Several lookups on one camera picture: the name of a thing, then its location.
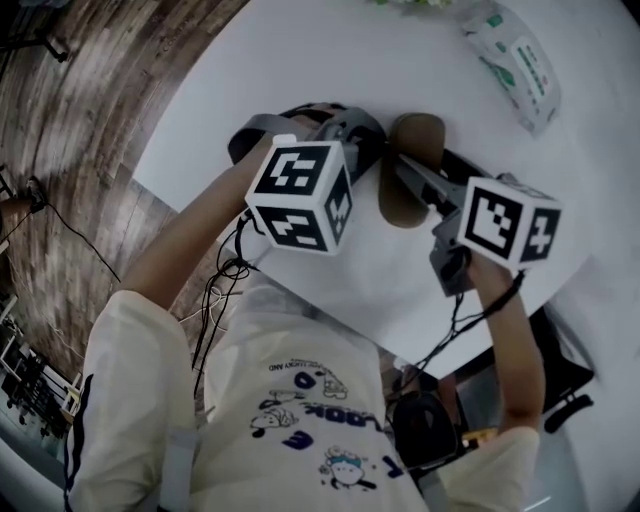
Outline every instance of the sleeve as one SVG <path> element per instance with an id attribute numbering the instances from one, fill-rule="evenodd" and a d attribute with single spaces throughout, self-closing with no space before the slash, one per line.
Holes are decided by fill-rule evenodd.
<path id="1" fill-rule="evenodd" d="M 540 435 L 529 427 L 504 432 L 438 470 L 452 512 L 519 512 L 533 478 Z"/>
<path id="2" fill-rule="evenodd" d="M 117 292 L 98 317 L 65 450 L 66 510 L 123 510 L 160 482 L 170 427 L 195 428 L 189 348 L 167 311 Z"/>

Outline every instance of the wire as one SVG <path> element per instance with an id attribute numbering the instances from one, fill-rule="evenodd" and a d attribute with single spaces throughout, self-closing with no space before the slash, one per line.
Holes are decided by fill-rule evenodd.
<path id="1" fill-rule="evenodd" d="M 415 374 L 407 382 L 405 382 L 400 387 L 400 389 L 395 391 L 393 395 L 396 395 L 396 396 L 400 395 L 403 390 L 405 390 L 413 381 L 415 381 L 420 376 L 422 372 L 424 372 L 425 368 L 429 365 L 429 363 L 433 360 L 433 358 L 436 357 L 438 354 L 440 354 L 449 345 L 449 343 L 451 343 L 461 334 L 475 327 L 477 324 L 479 324 L 483 320 L 486 320 L 497 311 L 500 311 L 513 298 L 513 296 L 516 293 L 518 293 L 520 286 L 522 286 L 522 281 L 524 277 L 525 277 L 525 273 L 524 271 L 521 270 L 520 272 L 518 272 L 518 275 L 513 280 L 513 284 L 511 285 L 511 287 L 506 292 L 504 292 L 501 297 L 499 297 L 496 301 L 494 301 L 487 309 L 485 309 L 481 313 L 476 313 L 475 315 L 469 315 L 468 317 L 465 317 L 461 320 L 458 320 L 456 317 L 458 315 L 458 311 L 460 310 L 460 306 L 464 301 L 464 295 L 463 294 L 456 295 L 456 305 L 453 309 L 453 314 L 451 315 L 451 327 L 449 328 L 449 332 L 446 334 L 444 338 L 442 338 L 442 340 L 440 340 L 440 342 L 433 348 L 431 352 L 429 352 L 429 354 L 424 359 L 421 359 L 414 365 L 417 369 Z M 473 318 L 473 320 L 463 325 L 460 329 L 456 329 L 456 325 L 462 322 L 463 320 L 465 320 L 466 318 Z"/>
<path id="2" fill-rule="evenodd" d="M 212 286 L 211 287 L 217 294 L 218 294 L 218 299 L 216 300 L 216 302 L 214 304 L 212 304 L 209 307 L 209 312 L 211 312 L 211 310 L 216 307 L 220 302 L 222 302 L 223 299 L 223 295 L 222 292 L 220 291 L 219 288 Z M 193 318 L 194 316 L 196 316 L 198 313 L 202 312 L 202 308 L 200 308 L 198 311 L 194 311 L 193 313 L 191 313 L 189 316 L 184 317 L 182 320 L 178 320 L 178 323 L 182 323 L 182 322 L 186 322 L 187 320 L 190 320 L 191 318 Z"/>
<path id="3" fill-rule="evenodd" d="M 192 370 L 195 369 L 198 372 L 198 376 L 196 377 L 196 383 L 193 389 L 194 397 L 196 396 L 196 393 L 198 391 L 198 385 L 200 384 L 200 378 L 204 370 L 204 365 L 207 359 L 207 355 L 209 353 L 209 350 L 211 349 L 216 333 L 218 332 L 218 330 L 227 332 L 226 329 L 223 329 L 222 327 L 220 327 L 220 320 L 227 309 L 227 305 L 229 304 L 229 297 L 231 295 L 234 295 L 233 289 L 235 288 L 238 281 L 249 277 L 251 270 L 255 269 L 253 265 L 245 261 L 244 258 L 242 257 L 242 245 L 241 245 L 242 231 L 244 227 L 247 225 L 247 223 L 252 220 L 252 218 L 253 218 L 253 215 L 251 214 L 250 210 L 247 210 L 238 218 L 236 228 L 224 239 L 224 241 L 220 245 L 220 249 L 218 249 L 218 255 L 216 257 L 217 272 L 209 278 L 205 286 L 205 292 L 202 296 L 202 308 L 200 309 L 202 326 L 200 328 L 200 334 L 198 335 L 198 341 L 196 342 L 196 346 L 193 352 L 193 358 L 191 361 L 191 369 Z M 221 264 L 220 259 L 221 259 L 222 251 L 224 250 L 225 245 L 231 240 L 231 238 L 234 235 L 235 235 L 234 245 L 235 245 L 235 252 L 237 256 L 234 258 L 228 259 L 227 261 Z M 220 277 L 226 277 L 226 278 L 232 279 L 233 282 L 231 283 L 229 291 L 224 295 L 224 305 L 222 307 L 222 311 L 218 315 L 217 319 L 214 319 L 213 313 L 211 311 L 211 291 L 214 288 L 214 284 Z M 213 322 L 213 331 L 204 349 L 204 353 L 202 355 L 202 361 L 200 362 L 200 367 L 196 368 L 198 357 L 200 356 L 200 352 L 202 351 L 204 337 L 209 327 L 209 320 Z"/>
<path id="4" fill-rule="evenodd" d="M 113 274 L 113 277 L 115 277 L 115 278 L 116 278 L 116 281 L 118 281 L 118 282 L 120 283 L 121 281 L 120 281 L 120 278 L 118 277 L 118 274 L 116 274 L 115 270 L 113 270 L 113 269 L 111 268 L 111 265 L 109 265 L 109 264 L 106 262 L 106 260 L 102 257 L 102 255 L 101 255 L 101 254 L 100 254 L 100 252 L 98 251 L 98 249 L 96 249 L 96 248 L 94 247 L 94 245 L 89 241 L 89 239 L 88 239 L 86 236 L 84 236 L 82 233 L 80 233 L 79 231 L 76 231 L 76 230 L 75 230 L 75 229 L 73 229 L 71 226 L 69 226 L 69 224 L 67 224 L 67 221 L 66 221 L 66 220 L 64 220 L 64 219 L 62 218 L 62 215 L 60 215 L 60 212 L 56 209 L 56 207 L 55 207 L 55 206 L 53 206 L 53 205 L 52 205 L 51 203 L 49 203 L 49 202 L 47 202 L 47 203 L 46 203 L 46 205 L 47 205 L 47 206 L 49 206 L 49 207 L 51 207 L 51 209 L 55 212 L 55 214 L 58 216 L 58 218 L 60 219 L 60 221 L 61 221 L 61 222 L 62 222 L 62 223 L 67 227 L 67 229 L 68 229 L 69 231 L 71 231 L 72 233 L 75 233 L 76 235 L 78 235 L 80 238 L 82 238 L 82 239 L 87 243 L 87 245 L 88 245 L 89 247 L 91 247 L 91 248 L 93 249 L 93 252 L 95 252 L 95 253 L 96 253 L 96 255 L 98 256 L 98 258 L 100 258 L 100 261 L 101 261 L 102 263 L 104 263 L 104 264 L 105 264 L 105 266 L 106 266 L 106 267 L 109 269 L 109 271 Z"/>
<path id="5" fill-rule="evenodd" d="M 71 226 L 69 226 L 69 224 L 67 223 L 67 221 L 65 221 L 62 218 L 62 215 L 60 215 L 60 212 L 56 209 L 55 206 L 53 206 L 51 203 L 47 202 L 45 203 L 45 206 L 49 206 L 51 207 L 51 209 L 55 212 L 55 214 L 58 216 L 58 218 L 60 219 L 60 221 L 65 225 L 65 227 L 71 231 L 72 233 L 76 234 L 77 236 L 79 236 L 80 238 L 82 238 L 86 244 L 91 247 L 91 249 L 93 249 L 93 252 L 95 252 L 98 255 L 98 258 L 100 258 L 100 261 L 102 261 L 102 263 L 104 263 L 104 265 L 111 271 L 111 273 L 113 274 L 113 276 L 116 278 L 116 280 L 118 282 L 120 282 L 120 278 L 118 277 L 118 274 L 115 273 L 115 271 L 111 268 L 111 266 L 105 261 L 105 259 L 102 257 L 102 255 L 100 254 L 100 252 L 98 251 L 98 249 L 95 248 L 95 246 L 89 241 L 89 239 L 84 236 L 82 233 L 80 233 L 79 231 L 76 231 L 75 229 L 73 229 Z M 20 227 L 20 225 L 27 220 L 31 215 L 33 215 L 32 212 L 27 213 L 21 220 L 20 222 L 18 222 L 18 224 L 16 224 L 16 226 L 9 231 L 9 233 L 7 233 L 5 235 L 5 237 L 0 241 L 0 244 L 2 244 L 2 242 L 4 242 L 7 238 L 9 238 L 9 236 L 11 236 L 13 234 L 13 232 L 18 229 Z M 13 261 L 11 260 L 11 258 L 9 258 L 9 263 L 11 263 L 12 267 L 15 267 L 15 265 L 13 264 Z M 33 303 L 36 304 L 37 307 L 37 302 L 35 301 L 35 297 L 33 296 L 33 294 L 29 291 L 29 288 L 24 284 L 24 282 L 22 282 L 21 279 L 19 279 L 20 285 L 27 291 L 27 293 L 29 295 L 31 295 L 31 298 L 33 299 Z M 80 357 L 81 359 L 84 360 L 84 356 L 82 354 L 80 354 L 76 349 L 74 349 L 71 345 L 69 345 L 65 340 L 64 340 L 64 332 L 61 331 L 60 329 L 56 328 L 53 326 L 53 324 L 49 321 L 49 319 L 46 317 L 46 315 L 42 312 L 42 310 L 40 310 L 40 308 L 38 308 L 38 311 L 40 312 L 40 315 L 45 319 L 45 321 L 47 322 L 47 324 L 49 325 L 49 327 L 51 327 L 51 329 L 53 329 L 53 332 L 56 334 L 56 336 L 58 336 L 58 338 L 60 338 L 60 341 L 62 342 L 62 344 L 67 347 L 69 350 L 73 351 L 78 357 Z"/>

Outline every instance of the white marker cube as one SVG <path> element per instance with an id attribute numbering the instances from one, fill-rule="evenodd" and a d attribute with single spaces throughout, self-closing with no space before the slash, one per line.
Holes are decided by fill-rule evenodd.
<path id="1" fill-rule="evenodd" d="M 337 254 L 353 210 L 342 144 L 274 137 L 245 200 L 273 246 Z"/>
<path id="2" fill-rule="evenodd" d="M 558 230 L 561 204 L 515 181 L 471 178 L 458 242 L 511 270 L 546 260 Z"/>

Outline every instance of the slipper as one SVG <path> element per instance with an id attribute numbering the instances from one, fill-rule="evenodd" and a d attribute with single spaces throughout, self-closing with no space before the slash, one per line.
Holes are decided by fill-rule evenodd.
<path id="1" fill-rule="evenodd" d="M 440 172 L 444 153 L 445 126 L 431 114 L 409 113 L 393 123 L 390 151 L 382 158 L 378 205 L 385 220 L 399 228 L 421 225 L 429 213 L 396 175 L 396 159 L 403 153 L 435 172 Z"/>

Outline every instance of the white t-shirt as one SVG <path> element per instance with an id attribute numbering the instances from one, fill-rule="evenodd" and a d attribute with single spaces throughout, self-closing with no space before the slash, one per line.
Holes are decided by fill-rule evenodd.
<path id="1" fill-rule="evenodd" d="M 195 425 L 184 332 L 116 293 L 91 333 L 67 446 L 71 510 L 121 510 L 161 481 L 166 437 Z M 240 311 L 212 350 L 192 510 L 411 510 L 426 505 L 382 431 L 376 351 L 291 312 Z M 520 510 L 538 446 L 514 429 L 440 470 L 451 510 Z"/>

